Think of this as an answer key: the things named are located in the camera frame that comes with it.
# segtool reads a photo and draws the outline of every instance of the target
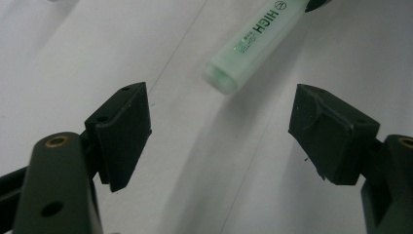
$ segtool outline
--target highlighter cap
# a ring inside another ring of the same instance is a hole
[[[309,4],[307,5],[306,12],[311,12],[329,2],[331,2],[331,0],[310,0]]]

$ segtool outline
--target black plastic part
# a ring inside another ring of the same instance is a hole
[[[306,12],[311,12],[329,2],[331,2],[331,0],[310,0],[309,4],[307,5]]]
[[[379,157],[385,183],[364,184],[361,195],[369,234],[413,233],[413,138],[388,136]]]
[[[78,135],[60,133],[35,145],[13,233],[102,233]]]
[[[289,123],[322,178],[337,185],[354,185],[358,158],[375,142],[379,123],[331,93],[298,85]]]
[[[98,172],[112,192],[124,188],[151,134],[145,83],[119,90],[85,122],[91,145],[101,155]]]
[[[0,233],[12,229],[26,168],[0,177]]]

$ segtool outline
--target highlighter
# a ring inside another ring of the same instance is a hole
[[[204,78],[224,95],[239,90],[302,18],[330,0],[268,0],[206,64]]]

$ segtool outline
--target screw hole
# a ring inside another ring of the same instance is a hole
[[[46,205],[43,210],[42,210],[42,216],[43,217],[50,217],[57,215],[61,209],[63,209],[63,203],[62,202],[52,202],[49,205]]]
[[[106,122],[109,118],[107,118],[106,116],[102,116],[97,118],[97,122]]]
[[[46,141],[46,146],[49,148],[59,147],[66,144],[68,139],[68,136],[56,136]]]
[[[399,141],[405,147],[413,149],[413,139],[412,138],[400,138]]]

